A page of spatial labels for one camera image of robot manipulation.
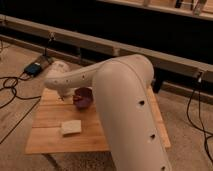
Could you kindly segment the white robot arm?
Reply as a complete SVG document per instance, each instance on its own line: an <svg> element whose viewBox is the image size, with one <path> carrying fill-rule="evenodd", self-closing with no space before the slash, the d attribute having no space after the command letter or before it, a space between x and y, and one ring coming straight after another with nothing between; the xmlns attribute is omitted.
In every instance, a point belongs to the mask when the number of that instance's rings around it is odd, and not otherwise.
<svg viewBox="0 0 213 171"><path fill-rule="evenodd" d="M117 171L172 171L148 97L153 76L152 63L134 54L77 70L56 61L44 84L62 98L73 88L92 89Z"/></svg>

